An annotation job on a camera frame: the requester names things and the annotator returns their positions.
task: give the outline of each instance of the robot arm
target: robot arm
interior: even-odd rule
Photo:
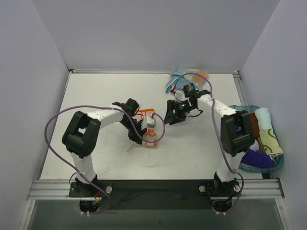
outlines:
[[[142,144],[142,140],[136,135],[131,122],[124,113],[112,109],[118,108],[124,110],[130,117],[133,117],[139,109],[139,104],[133,99],[128,99],[126,103],[115,102],[109,107],[109,110],[99,110],[87,114],[81,111],[76,112],[62,138],[62,143],[71,153],[75,167],[82,172],[89,181],[93,181],[96,178],[91,153],[96,146],[100,129],[114,122],[120,122],[128,129],[129,139]],[[146,126],[143,124],[143,119],[139,122],[135,119],[132,120],[138,133],[143,136],[147,131]],[[76,176],[76,181],[87,184],[80,175]]]
[[[175,91],[177,101],[167,101],[165,123],[170,125],[186,120],[187,114],[198,109],[201,113],[211,114],[213,100],[207,90],[198,91],[193,84],[187,84],[182,91]],[[254,143],[252,125],[246,111],[237,111],[215,100],[214,117],[220,132],[221,142],[225,150],[226,159],[233,171],[239,168],[242,157]],[[216,171],[215,180],[227,183],[234,180],[224,160]]]

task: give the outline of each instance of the white tabletop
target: white tabletop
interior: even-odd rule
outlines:
[[[141,109],[154,108],[164,117],[167,100],[174,99],[165,93],[168,80],[168,74],[71,74],[61,109],[81,104],[109,106],[132,98]],[[211,74],[210,82],[216,99],[226,105],[241,105],[231,74]],[[76,111],[59,116],[51,140],[54,149],[71,163],[61,139]],[[157,119],[158,136],[162,130]],[[127,151],[131,145],[128,131],[119,122],[100,130],[92,153],[99,179],[212,179],[222,160],[212,119],[206,115],[167,125],[157,148],[133,146]],[[49,151],[40,179],[69,179],[73,173],[71,167]],[[242,174],[248,179],[262,178],[259,173]]]

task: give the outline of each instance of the teal tray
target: teal tray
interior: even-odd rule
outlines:
[[[256,109],[260,108],[260,107],[255,106],[255,105],[250,105],[250,106],[232,105],[230,107],[233,108],[233,109],[236,109],[238,111],[245,110],[248,113],[253,113],[253,112],[255,112]],[[275,162],[275,164],[272,168],[259,169],[259,168],[251,167],[251,166],[244,165],[244,164],[240,164],[239,168],[244,170],[244,171],[251,172],[251,173],[272,173],[276,170],[279,170],[283,166],[283,162],[284,162],[283,155],[280,155],[277,158],[277,161]]]

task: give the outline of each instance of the gray wall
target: gray wall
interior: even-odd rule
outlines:
[[[306,10],[306,0],[281,0],[242,69],[248,102],[270,109],[285,152],[281,181],[294,230],[307,226]]]
[[[70,69],[240,70],[279,0],[33,0]]]
[[[17,229],[68,71],[31,0],[0,2],[0,223]]]

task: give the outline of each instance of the folded towel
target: folded towel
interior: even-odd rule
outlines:
[[[259,130],[272,129],[271,115],[268,108],[260,108],[255,110],[258,119]]]
[[[263,150],[266,154],[270,156],[279,156],[283,154],[282,148],[277,141],[277,138],[273,132],[273,129],[269,128],[266,130],[260,131],[260,141],[263,146]]]
[[[171,78],[168,81],[168,83],[166,84],[165,87],[165,92],[169,93],[171,92],[171,90],[173,89],[176,80],[182,76],[185,73],[197,73],[202,75],[205,79],[209,79],[209,75],[207,72],[202,72],[199,69],[183,69],[183,68],[175,68],[173,69],[173,71],[171,72]],[[184,77],[180,78],[176,88],[177,89],[182,89],[183,86],[185,86],[186,84],[189,83],[193,83],[195,88],[199,89],[199,90],[203,90],[205,84],[206,84],[206,80],[204,80],[202,77],[197,76],[195,74],[187,74]]]

